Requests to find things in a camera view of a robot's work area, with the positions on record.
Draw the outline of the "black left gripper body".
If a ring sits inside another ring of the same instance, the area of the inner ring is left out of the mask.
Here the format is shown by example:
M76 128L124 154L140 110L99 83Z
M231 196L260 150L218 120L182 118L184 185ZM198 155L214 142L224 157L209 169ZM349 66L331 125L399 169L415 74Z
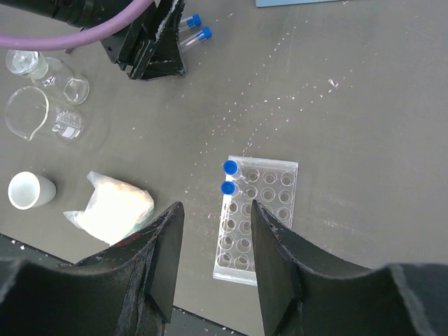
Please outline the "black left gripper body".
M141 62L149 51L148 45L154 41L150 28L153 22L157 22L158 14L161 14L160 3L163 1L154 1L135 21L101 41L110 61L128 76L165 74L162 58L157 53L148 64Z

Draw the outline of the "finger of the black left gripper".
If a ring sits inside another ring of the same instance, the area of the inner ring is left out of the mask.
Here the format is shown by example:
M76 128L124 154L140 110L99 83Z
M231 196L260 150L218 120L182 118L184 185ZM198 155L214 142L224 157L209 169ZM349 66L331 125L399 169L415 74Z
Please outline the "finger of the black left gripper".
M148 64L152 56L157 53L162 58L163 76L129 76L132 80L151 81L164 77L183 77L186 67L179 47L179 22L184 7L160 6L161 14L157 15L157 22L151 24L150 32L154 34L154 41L148 45L149 51L141 62Z

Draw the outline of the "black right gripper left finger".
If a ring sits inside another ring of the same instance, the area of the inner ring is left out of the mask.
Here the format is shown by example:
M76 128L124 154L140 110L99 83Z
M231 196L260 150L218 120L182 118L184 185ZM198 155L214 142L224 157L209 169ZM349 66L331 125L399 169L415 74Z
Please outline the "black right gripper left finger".
M146 227L74 265L1 259L2 335L162 335L183 240L175 202Z

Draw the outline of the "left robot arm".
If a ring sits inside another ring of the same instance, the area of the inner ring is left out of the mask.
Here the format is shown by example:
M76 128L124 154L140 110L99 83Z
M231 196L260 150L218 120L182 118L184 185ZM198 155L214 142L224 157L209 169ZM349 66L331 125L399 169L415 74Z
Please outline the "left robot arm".
M105 23L131 1L2 1L7 7L37 14L82 32ZM186 66L179 46L184 1L147 1L142 13L116 33L101 40L109 59L132 80L184 77Z

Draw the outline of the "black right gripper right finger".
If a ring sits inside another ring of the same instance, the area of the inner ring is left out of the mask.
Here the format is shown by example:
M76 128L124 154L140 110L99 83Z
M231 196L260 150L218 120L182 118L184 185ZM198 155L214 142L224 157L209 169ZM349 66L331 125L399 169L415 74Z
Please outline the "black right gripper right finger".
M266 335L446 335L447 266L368 269L283 226L262 208L255 252Z

